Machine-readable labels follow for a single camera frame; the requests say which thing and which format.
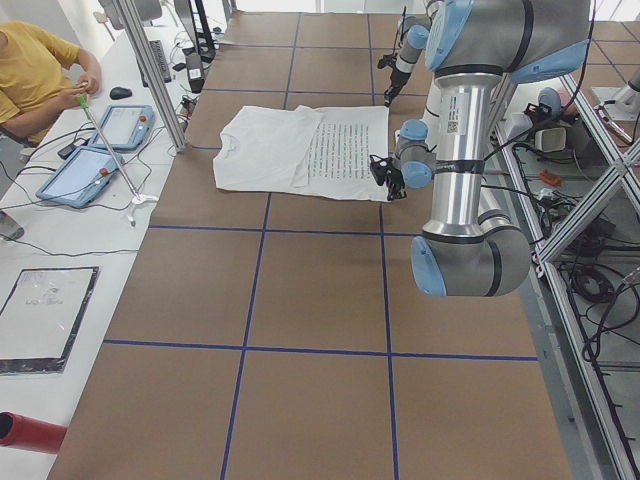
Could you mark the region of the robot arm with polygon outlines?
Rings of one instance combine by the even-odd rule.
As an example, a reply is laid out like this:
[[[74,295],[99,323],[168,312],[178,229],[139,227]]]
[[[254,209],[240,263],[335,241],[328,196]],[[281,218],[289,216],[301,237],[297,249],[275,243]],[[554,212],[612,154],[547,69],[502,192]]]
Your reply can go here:
[[[415,283],[431,296],[492,297],[520,286],[530,268],[522,233],[483,186],[492,97],[578,69],[589,45],[586,1],[432,1],[401,22],[385,98],[402,90],[418,61],[433,75],[436,100],[424,121],[401,129],[394,154],[372,158],[389,200],[431,185],[431,214],[411,244]]]
[[[382,70],[390,68],[390,84],[384,91],[384,105],[390,107],[409,81],[429,37],[430,20],[426,16],[403,15],[399,20],[394,50],[383,55],[377,63]]]

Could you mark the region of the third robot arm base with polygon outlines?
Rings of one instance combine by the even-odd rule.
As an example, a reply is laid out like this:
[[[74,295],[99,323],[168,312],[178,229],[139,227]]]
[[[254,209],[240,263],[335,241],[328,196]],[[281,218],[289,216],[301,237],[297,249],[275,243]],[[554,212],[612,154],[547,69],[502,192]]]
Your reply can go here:
[[[592,87],[606,118],[634,121],[639,114],[639,70],[622,87]]]

